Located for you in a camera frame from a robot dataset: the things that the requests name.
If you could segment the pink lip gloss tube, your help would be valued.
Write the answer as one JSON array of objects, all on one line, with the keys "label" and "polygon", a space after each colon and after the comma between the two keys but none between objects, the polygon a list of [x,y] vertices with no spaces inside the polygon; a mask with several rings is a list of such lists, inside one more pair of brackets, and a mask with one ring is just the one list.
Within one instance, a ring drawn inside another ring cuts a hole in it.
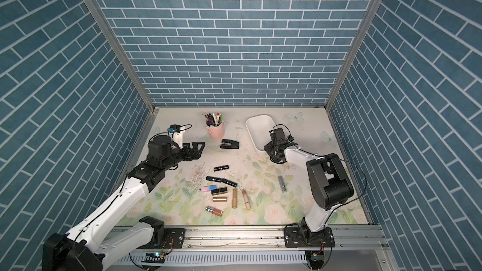
[{"label": "pink lip gloss tube", "polygon": [[251,207],[251,202],[250,202],[250,199],[249,199],[249,196],[247,194],[247,191],[245,189],[242,190],[242,196],[243,196],[243,199],[244,199],[244,203],[245,203],[245,206],[246,206],[246,209],[247,210],[250,210],[252,207]]}]

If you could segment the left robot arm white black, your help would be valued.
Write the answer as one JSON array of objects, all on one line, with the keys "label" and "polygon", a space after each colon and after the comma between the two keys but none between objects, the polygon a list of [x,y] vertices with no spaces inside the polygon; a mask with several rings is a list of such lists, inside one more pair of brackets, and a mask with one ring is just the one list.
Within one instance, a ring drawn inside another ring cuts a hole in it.
[{"label": "left robot arm white black", "polygon": [[43,245],[42,270],[107,270],[139,247],[169,247],[164,222],[143,217],[129,230],[107,235],[135,204],[184,161],[200,159],[204,142],[183,143],[182,134],[157,135],[149,140],[148,155],[130,171],[120,188],[67,233],[52,234]]}]

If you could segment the silver lipstick tube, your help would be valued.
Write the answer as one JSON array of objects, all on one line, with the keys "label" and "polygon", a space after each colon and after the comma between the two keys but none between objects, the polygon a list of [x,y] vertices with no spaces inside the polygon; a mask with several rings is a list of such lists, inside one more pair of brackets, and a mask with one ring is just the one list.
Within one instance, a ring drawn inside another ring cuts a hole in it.
[{"label": "silver lipstick tube", "polygon": [[287,192],[287,188],[286,188],[286,184],[285,184],[285,182],[284,182],[283,176],[278,176],[277,179],[278,179],[278,182],[279,182],[281,191],[282,191],[283,193],[286,193],[286,192]]}]

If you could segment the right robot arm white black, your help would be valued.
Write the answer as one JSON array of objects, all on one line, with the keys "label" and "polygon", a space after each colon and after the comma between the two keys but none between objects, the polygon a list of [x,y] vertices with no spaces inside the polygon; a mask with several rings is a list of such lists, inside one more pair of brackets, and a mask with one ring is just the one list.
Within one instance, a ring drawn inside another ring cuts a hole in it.
[{"label": "right robot arm white black", "polygon": [[264,146],[273,163],[289,163],[307,171],[314,203],[298,225],[295,239],[308,247],[328,245],[325,239],[332,214],[354,195],[355,190],[337,154],[318,155],[301,149],[283,129],[269,131],[271,140]]}]

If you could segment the white plastic storage box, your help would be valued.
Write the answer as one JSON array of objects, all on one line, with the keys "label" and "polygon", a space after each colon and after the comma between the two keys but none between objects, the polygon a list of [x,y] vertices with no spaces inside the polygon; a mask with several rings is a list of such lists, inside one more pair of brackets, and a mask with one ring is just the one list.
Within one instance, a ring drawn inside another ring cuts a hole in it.
[{"label": "white plastic storage box", "polygon": [[255,150],[266,154],[264,146],[271,142],[270,131],[275,126],[269,115],[258,115],[246,120],[246,128]]}]

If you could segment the black lipstick silver band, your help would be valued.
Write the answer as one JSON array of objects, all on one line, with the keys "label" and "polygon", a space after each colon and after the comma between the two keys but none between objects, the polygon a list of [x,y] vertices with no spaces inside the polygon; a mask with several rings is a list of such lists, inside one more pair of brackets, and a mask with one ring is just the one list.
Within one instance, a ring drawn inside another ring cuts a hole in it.
[{"label": "black lipstick silver band", "polygon": [[214,172],[223,171],[223,170],[227,170],[227,169],[229,169],[229,165],[217,166],[217,167],[213,168]]}]

